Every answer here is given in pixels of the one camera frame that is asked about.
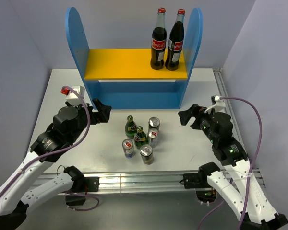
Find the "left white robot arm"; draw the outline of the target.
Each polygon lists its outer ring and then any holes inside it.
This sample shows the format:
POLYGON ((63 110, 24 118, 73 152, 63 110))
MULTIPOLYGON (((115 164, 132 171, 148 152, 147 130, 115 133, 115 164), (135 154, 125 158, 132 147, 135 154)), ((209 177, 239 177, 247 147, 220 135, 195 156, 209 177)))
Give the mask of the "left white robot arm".
POLYGON ((66 102, 54 115, 21 165, 0 187, 0 230, 18 228, 29 212, 59 193, 85 188, 84 175, 74 166, 35 189, 30 187, 64 153, 84 140, 90 125, 108 122, 111 109, 98 99, 93 99, 93 106, 79 100, 75 105, 66 102))

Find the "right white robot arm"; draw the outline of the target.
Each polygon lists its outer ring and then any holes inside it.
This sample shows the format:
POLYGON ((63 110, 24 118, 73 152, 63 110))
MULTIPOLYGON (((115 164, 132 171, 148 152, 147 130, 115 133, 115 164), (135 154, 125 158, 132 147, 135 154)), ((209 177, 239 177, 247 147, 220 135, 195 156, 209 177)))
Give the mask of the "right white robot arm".
POLYGON ((243 146, 233 137, 230 115, 206 112, 207 108, 193 104, 179 111, 180 123, 185 126, 193 117, 192 129, 201 130, 212 144, 212 151, 233 182, 229 182, 220 168, 210 162, 199 167, 199 184, 214 188, 226 201, 240 221, 240 230, 277 230, 288 223, 266 198, 243 146))

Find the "green glass bottle front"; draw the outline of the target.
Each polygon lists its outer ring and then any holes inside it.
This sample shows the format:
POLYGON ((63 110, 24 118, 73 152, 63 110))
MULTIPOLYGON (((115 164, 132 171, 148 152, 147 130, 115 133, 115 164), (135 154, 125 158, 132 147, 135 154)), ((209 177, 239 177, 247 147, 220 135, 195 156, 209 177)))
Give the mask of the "green glass bottle front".
POLYGON ((147 144, 147 135, 142 126, 137 127, 137 132, 134 135, 134 143, 137 149, 140 149, 141 146, 147 144))

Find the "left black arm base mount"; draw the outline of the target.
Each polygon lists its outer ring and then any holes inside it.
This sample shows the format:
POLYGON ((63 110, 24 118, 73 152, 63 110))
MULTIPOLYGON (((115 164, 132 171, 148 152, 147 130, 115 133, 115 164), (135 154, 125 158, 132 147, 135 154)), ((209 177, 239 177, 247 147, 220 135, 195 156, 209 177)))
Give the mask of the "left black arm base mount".
POLYGON ((97 192, 99 189, 99 177, 84 177, 76 181, 65 195, 65 203, 69 207, 82 206, 86 202, 86 196, 89 192, 97 192))

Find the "silver blue can red logo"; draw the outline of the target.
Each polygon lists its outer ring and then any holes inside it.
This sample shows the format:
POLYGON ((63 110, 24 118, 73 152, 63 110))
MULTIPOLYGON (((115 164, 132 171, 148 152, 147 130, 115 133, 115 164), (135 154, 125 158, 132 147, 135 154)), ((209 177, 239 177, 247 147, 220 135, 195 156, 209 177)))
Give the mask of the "silver blue can red logo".
POLYGON ((132 158, 134 156, 134 145, 131 139, 125 139, 122 142, 122 148, 126 158, 132 158))

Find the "green glass bottle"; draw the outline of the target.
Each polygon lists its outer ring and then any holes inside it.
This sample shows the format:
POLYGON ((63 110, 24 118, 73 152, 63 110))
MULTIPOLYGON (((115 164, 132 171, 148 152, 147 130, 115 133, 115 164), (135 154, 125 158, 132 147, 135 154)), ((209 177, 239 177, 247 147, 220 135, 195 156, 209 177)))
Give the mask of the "green glass bottle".
POLYGON ((147 135, 142 126, 137 127, 137 132, 134 135, 134 143, 137 149, 140 149, 141 146, 147 144, 147 135))
POLYGON ((137 132, 137 124, 134 122, 133 116, 127 117, 127 123, 125 125, 125 135, 128 139, 134 139, 134 135, 137 132))

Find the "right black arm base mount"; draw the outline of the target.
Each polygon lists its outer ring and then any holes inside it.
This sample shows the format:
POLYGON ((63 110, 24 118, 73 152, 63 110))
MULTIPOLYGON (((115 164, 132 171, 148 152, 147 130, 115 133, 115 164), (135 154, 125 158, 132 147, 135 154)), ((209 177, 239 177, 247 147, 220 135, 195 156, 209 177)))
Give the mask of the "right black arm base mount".
POLYGON ((194 189, 200 204, 210 205, 216 201, 216 190, 203 181, 199 173, 183 174, 183 179, 179 181, 179 184, 183 185, 185 189, 194 189))

